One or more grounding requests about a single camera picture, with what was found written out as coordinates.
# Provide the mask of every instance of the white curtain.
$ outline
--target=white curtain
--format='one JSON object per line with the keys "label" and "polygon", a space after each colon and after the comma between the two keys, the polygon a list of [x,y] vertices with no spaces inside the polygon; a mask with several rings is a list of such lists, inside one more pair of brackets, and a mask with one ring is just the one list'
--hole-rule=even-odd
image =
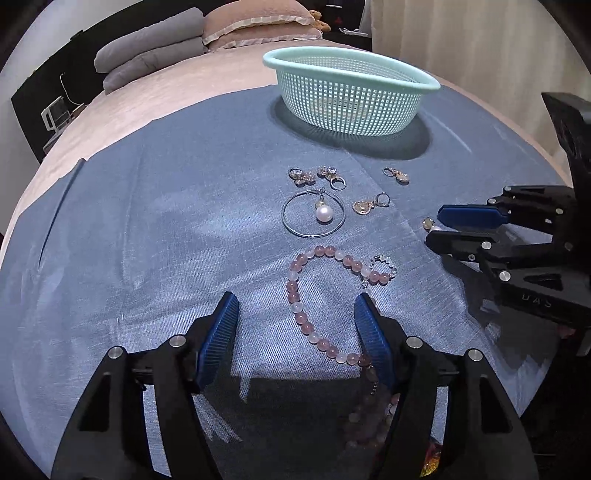
{"label": "white curtain", "polygon": [[591,74],[538,0],[372,0],[371,10],[374,52],[476,95],[568,171],[540,93],[591,100]]}

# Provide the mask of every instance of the cable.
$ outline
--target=cable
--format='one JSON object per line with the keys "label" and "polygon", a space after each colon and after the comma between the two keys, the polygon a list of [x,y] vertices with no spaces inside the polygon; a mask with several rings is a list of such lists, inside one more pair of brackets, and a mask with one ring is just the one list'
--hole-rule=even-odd
{"label": "cable", "polygon": [[60,83],[61,83],[61,87],[64,89],[64,92],[66,93],[66,98],[69,100],[69,102],[70,102],[70,103],[73,103],[73,104],[74,104],[74,105],[76,105],[76,106],[84,105],[83,103],[76,103],[76,102],[72,102],[72,99],[70,98],[70,95],[68,95],[68,92],[67,92],[67,90],[66,90],[66,87],[64,87],[64,82],[63,82],[63,80],[61,79],[63,76],[64,76],[64,74],[62,73],[62,74],[60,75]]}

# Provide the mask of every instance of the pearl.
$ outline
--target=pearl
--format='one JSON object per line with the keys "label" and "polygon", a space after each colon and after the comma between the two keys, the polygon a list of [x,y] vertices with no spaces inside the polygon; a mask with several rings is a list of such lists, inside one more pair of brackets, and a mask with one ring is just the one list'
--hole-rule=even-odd
{"label": "pearl", "polygon": [[300,301],[291,304],[291,311],[293,313],[300,313],[302,310],[304,310],[304,306],[301,304]]}
{"label": "pearl", "polygon": [[316,218],[321,222],[330,222],[334,214],[334,210],[329,205],[320,205],[316,209]]}
{"label": "pearl", "polygon": [[298,325],[303,325],[303,324],[305,324],[305,322],[308,321],[308,315],[306,314],[306,312],[296,313],[295,314],[295,319],[296,319],[295,322]]}

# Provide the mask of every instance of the pink pillow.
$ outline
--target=pink pillow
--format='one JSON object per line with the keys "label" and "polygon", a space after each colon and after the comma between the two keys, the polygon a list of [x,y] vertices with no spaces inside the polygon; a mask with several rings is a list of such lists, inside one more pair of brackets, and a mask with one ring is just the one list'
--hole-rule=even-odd
{"label": "pink pillow", "polygon": [[272,41],[318,40],[319,38],[322,38],[322,32],[317,28],[291,22],[283,25],[257,25],[234,30],[212,41],[207,47],[209,51],[218,51]]}
{"label": "pink pillow", "polygon": [[203,44],[207,45],[239,28],[298,22],[312,25],[314,17],[297,0],[238,0],[205,16]]}

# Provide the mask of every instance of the black headboard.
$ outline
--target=black headboard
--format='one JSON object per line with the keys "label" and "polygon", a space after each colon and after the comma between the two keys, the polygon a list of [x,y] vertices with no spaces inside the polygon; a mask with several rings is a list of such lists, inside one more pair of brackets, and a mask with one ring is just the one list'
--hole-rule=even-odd
{"label": "black headboard", "polygon": [[[322,9],[326,0],[299,0],[308,9]],[[33,153],[42,161],[43,146],[51,138],[41,119],[41,111],[60,95],[69,110],[76,106],[66,99],[63,83],[72,102],[90,103],[103,91],[104,74],[95,72],[96,53],[110,41],[147,27],[187,8],[198,7],[204,15],[230,3],[229,0],[142,0],[88,30],[78,32],[58,52],[22,84],[12,97],[18,121]]]}

